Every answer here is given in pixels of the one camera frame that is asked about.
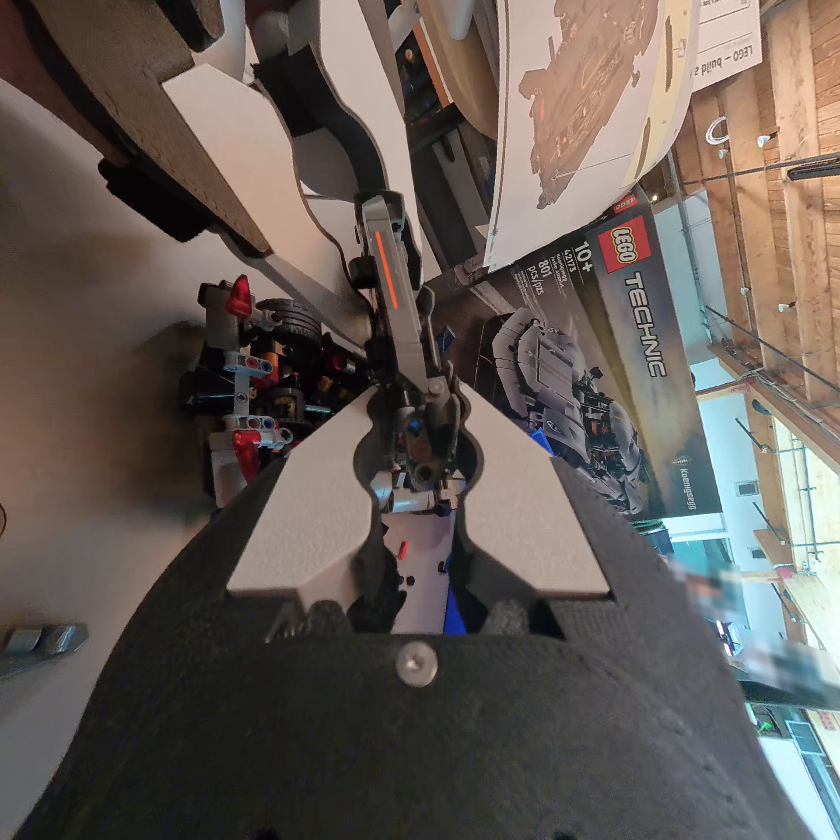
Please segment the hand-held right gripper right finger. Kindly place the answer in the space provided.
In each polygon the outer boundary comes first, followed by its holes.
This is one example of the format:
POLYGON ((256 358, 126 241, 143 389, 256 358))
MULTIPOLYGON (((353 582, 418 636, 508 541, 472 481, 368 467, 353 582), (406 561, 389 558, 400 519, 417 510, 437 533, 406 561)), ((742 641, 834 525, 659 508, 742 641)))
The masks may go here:
POLYGON ((549 455, 487 399, 457 387, 456 447, 465 478, 455 514, 451 591, 465 624, 494 606, 600 601, 611 587, 549 455))

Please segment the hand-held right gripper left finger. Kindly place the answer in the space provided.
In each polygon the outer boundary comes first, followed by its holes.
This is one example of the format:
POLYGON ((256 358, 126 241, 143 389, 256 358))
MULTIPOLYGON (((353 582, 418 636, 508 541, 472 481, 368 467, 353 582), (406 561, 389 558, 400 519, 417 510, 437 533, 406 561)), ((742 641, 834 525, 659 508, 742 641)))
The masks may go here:
POLYGON ((374 478, 392 465, 385 388, 370 387, 287 457, 227 583, 303 612, 336 602, 353 627, 393 627, 404 604, 374 478))

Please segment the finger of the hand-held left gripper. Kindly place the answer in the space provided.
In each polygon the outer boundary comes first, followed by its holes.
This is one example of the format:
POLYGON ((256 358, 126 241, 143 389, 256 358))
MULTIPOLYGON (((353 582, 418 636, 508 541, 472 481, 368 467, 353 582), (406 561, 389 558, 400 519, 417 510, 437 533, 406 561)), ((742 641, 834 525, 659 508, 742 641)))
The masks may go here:
POLYGON ((253 44, 255 78, 290 132, 304 185, 347 202, 400 193, 419 279, 413 171, 382 3, 253 2, 253 44))
POLYGON ((273 104, 220 70, 201 65, 164 82, 184 118, 268 242, 267 256, 245 255, 256 270, 351 343, 371 338, 370 307, 350 286, 350 259, 361 253, 352 203, 301 191, 291 138, 273 104))

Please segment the grey lego car model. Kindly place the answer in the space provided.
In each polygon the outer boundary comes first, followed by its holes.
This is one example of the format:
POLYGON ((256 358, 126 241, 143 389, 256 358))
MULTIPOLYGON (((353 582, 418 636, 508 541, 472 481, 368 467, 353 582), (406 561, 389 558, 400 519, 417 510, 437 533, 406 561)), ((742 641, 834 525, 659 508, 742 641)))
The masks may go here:
POLYGON ((434 336, 433 288, 416 294, 418 342, 408 345, 422 353, 419 385, 396 363, 389 311, 374 315, 373 338, 352 351, 304 305, 256 300, 245 275, 203 283, 197 302, 205 311, 205 340, 179 381, 177 404, 196 417, 203 484, 217 508, 372 387, 381 388, 371 405, 384 447, 371 480, 380 511, 446 517, 456 509, 465 410, 434 336))

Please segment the grey lego door assembly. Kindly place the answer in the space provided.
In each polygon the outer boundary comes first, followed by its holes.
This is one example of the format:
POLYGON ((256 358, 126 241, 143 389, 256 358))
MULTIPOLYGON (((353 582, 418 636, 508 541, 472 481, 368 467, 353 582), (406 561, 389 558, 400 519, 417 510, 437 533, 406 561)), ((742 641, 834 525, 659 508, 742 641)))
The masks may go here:
POLYGON ((385 467, 372 486, 383 512, 446 517, 466 480, 457 450, 466 414, 451 362, 434 336, 434 291, 421 278, 419 255, 399 192, 358 192, 353 200, 361 254, 350 285, 368 298, 371 338, 364 349, 380 393, 385 467))

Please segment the grey curved lego piece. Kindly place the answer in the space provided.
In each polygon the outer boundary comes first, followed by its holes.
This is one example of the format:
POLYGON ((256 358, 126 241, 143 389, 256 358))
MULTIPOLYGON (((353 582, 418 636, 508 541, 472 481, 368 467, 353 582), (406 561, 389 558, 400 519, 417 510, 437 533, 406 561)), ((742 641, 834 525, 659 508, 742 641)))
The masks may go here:
POLYGON ((84 623, 16 625, 1 632, 1 681, 72 655, 89 639, 84 623))

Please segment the round wooden disc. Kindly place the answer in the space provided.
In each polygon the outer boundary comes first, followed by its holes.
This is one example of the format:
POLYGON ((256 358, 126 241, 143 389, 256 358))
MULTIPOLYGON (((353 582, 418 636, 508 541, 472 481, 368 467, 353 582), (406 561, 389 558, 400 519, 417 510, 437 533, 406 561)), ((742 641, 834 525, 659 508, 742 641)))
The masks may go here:
POLYGON ((496 2, 417 2, 444 103, 496 140, 500 48, 496 2))

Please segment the black metal rack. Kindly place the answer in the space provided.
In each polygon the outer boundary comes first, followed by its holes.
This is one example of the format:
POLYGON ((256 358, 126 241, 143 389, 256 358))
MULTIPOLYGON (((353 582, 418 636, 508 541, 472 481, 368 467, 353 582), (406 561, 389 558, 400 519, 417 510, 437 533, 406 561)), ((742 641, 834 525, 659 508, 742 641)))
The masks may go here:
POLYGON ((395 59, 421 227, 446 270, 484 252, 497 145, 455 104, 423 22, 395 59))

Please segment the cardboard car model box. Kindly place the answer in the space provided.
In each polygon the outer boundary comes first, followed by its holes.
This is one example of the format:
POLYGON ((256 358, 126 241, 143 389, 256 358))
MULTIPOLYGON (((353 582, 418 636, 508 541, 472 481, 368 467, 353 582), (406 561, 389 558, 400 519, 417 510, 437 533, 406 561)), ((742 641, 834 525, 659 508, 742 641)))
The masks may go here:
POLYGON ((636 187, 510 266, 431 282, 457 377, 642 520, 721 512, 661 249, 636 187))

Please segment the printed instruction sheet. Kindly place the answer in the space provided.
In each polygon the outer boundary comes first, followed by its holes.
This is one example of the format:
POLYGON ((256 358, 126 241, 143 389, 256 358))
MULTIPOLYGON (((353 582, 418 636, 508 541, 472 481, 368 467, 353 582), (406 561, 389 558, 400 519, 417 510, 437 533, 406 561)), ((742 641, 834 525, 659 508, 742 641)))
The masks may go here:
POLYGON ((686 116, 699 3, 499 2, 495 192, 485 265, 599 217, 659 163, 686 116))

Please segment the white printed paper sheet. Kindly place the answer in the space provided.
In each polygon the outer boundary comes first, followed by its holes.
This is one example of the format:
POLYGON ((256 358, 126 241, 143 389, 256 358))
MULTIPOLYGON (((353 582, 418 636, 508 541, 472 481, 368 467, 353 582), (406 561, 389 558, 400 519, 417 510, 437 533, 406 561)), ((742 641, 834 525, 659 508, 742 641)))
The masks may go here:
POLYGON ((693 92, 759 65, 763 60, 760 1, 699 1, 693 92))

